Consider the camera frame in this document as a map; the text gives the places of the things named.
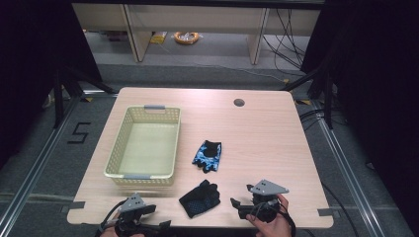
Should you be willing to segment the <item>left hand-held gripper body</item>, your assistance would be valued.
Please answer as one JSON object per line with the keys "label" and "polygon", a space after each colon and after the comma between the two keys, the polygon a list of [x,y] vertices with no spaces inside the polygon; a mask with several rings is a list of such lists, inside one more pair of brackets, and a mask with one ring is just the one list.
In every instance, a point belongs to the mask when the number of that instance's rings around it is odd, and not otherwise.
{"label": "left hand-held gripper body", "polygon": [[143,234],[145,237],[157,237],[162,230],[158,225],[141,222],[142,208],[146,204],[138,193],[131,195],[121,206],[120,215],[115,225],[119,237],[130,237],[134,234]]}

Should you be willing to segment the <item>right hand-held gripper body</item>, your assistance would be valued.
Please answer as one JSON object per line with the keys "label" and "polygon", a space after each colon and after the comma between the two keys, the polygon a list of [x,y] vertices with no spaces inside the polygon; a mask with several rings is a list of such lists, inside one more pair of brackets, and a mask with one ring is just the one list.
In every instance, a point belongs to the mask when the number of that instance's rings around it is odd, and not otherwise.
{"label": "right hand-held gripper body", "polygon": [[287,194],[289,190],[268,180],[261,180],[253,185],[252,205],[245,205],[242,210],[242,217],[247,214],[256,216],[263,222],[273,221],[280,209],[280,201],[277,194]]}

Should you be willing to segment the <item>black dotted glove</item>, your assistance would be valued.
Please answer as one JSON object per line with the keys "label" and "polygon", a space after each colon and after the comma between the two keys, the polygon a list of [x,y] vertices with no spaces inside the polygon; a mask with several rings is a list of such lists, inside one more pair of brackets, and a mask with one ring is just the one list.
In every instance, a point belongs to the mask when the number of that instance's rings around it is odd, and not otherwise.
{"label": "black dotted glove", "polygon": [[220,204],[220,193],[217,184],[203,180],[197,187],[183,195],[179,203],[184,207],[187,215],[194,218]]}

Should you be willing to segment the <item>blue camouflage fingerless glove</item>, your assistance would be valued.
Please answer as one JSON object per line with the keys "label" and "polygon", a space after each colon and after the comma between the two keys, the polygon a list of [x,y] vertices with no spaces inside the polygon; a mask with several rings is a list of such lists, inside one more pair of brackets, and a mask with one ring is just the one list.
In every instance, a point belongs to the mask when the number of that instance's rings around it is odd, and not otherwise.
{"label": "blue camouflage fingerless glove", "polygon": [[204,173],[217,171],[221,155],[221,143],[205,140],[198,149],[192,163]]}

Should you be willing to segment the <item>pale yellow plastic basket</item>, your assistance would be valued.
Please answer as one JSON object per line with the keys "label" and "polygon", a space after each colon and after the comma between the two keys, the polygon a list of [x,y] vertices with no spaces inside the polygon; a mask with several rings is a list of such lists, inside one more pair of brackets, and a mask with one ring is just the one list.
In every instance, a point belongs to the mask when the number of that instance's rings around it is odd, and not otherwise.
{"label": "pale yellow plastic basket", "polygon": [[128,107],[104,175],[119,186],[171,186],[180,124],[179,108]]}

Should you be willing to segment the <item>person's right hand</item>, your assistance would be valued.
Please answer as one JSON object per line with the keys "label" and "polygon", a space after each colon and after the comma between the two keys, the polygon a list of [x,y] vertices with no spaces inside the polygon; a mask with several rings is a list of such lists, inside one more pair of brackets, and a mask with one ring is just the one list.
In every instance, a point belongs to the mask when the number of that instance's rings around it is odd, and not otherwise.
{"label": "person's right hand", "polygon": [[292,227],[285,218],[288,213],[289,202],[281,194],[277,194],[277,197],[281,205],[279,213],[273,221],[267,223],[251,214],[246,215],[246,219],[258,229],[255,234],[256,237],[293,237]]}

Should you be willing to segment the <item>person's left hand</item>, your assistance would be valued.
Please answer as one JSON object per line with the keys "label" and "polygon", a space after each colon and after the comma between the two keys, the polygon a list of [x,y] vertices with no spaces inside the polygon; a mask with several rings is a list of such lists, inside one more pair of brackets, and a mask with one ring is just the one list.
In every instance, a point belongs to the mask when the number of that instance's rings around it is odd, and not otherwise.
{"label": "person's left hand", "polygon": [[[103,230],[99,231],[99,237],[119,237],[116,233],[115,224],[118,220],[119,214],[117,213],[111,220],[109,220]],[[143,234],[134,234],[130,237],[145,237]]]}

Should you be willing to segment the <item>black metal stand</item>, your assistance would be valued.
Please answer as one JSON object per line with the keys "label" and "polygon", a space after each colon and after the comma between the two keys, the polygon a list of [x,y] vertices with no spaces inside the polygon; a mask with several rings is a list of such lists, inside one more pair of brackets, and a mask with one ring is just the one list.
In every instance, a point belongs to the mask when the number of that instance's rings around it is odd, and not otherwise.
{"label": "black metal stand", "polygon": [[107,86],[101,80],[91,77],[73,67],[58,67],[53,76],[53,94],[55,98],[54,128],[58,128],[58,126],[64,121],[64,105],[61,87],[64,87],[67,90],[71,98],[81,97],[84,92],[79,84],[80,81],[87,82],[107,94],[115,95],[119,92],[118,90]]}
{"label": "black metal stand", "polygon": [[318,99],[320,95],[324,96],[324,118],[328,127],[332,129],[333,125],[331,113],[333,80],[329,70],[325,66],[319,66],[296,81],[287,84],[284,88],[282,88],[282,91],[290,92],[308,81],[312,81],[311,86],[307,91],[307,95],[310,99]]}

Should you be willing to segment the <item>black curtain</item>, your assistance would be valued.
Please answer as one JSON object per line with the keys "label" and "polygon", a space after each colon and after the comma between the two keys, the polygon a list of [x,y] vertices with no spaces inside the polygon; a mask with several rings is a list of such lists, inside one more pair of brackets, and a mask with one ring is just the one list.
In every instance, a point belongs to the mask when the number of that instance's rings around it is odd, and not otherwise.
{"label": "black curtain", "polygon": [[370,162],[419,237],[419,0],[325,0],[302,71],[342,30],[333,81]]}
{"label": "black curtain", "polygon": [[57,72],[101,79],[70,0],[0,0],[0,169],[19,150]]}

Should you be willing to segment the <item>yellow packet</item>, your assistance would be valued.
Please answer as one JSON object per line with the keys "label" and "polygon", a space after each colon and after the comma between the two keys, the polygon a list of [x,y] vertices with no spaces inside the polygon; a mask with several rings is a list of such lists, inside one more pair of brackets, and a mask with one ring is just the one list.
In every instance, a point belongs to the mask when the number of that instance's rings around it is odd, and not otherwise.
{"label": "yellow packet", "polygon": [[166,32],[155,32],[150,38],[150,43],[162,44],[166,39]]}

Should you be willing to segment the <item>aluminium floor rail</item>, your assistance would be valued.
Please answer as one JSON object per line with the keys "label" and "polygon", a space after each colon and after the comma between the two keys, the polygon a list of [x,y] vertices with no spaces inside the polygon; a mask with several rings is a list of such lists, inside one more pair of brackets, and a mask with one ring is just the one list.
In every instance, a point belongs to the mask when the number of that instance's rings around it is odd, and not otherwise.
{"label": "aluminium floor rail", "polygon": [[34,186],[42,175],[42,172],[63,131],[65,130],[71,113],[74,111],[79,101],[79,97],[68,99],[68,105],[64,110],[63,118],[51,129],[45,143],[42,145],[42,150],[39,152],[34,163],[26,173],[23,182],[19,185],[19,188],[12,193],[7,207],[0,215],[0,237],[7,237],[9,232],[12,230]]}
{"label": "aluminium floor rail", "polygon": [[347,157],[338,142],[338,139],[332,128],[328,126],[325,120],[325,113],[322,111],[322,107],[319,102],[313,101],[313,107],[318,110],[316,114],[320,118],[321,130],[331,148],[333,156],[337,162],[337,166],[345,180],[348,190],[352,196],[352,199],[359,211],[364,223],[367,227],[371,237],[385,237],[384,231],[377,219],[377,215],[372,208],[365,192],[363,191],[355,173],[347,160]]}

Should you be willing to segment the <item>beige wooden desk frame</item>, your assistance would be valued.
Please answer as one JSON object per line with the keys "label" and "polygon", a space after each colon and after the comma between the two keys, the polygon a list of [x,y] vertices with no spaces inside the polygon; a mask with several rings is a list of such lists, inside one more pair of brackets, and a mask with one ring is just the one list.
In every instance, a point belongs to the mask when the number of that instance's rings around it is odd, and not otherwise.
{"label": "beige wooden desk frame", "polygon": [[317,10],[74,3],[81,28],[127,32],[133,58],[143,60],[153,32],[242,34],[247,37],[250,62],[256,64],[262,36],[309,37]]}

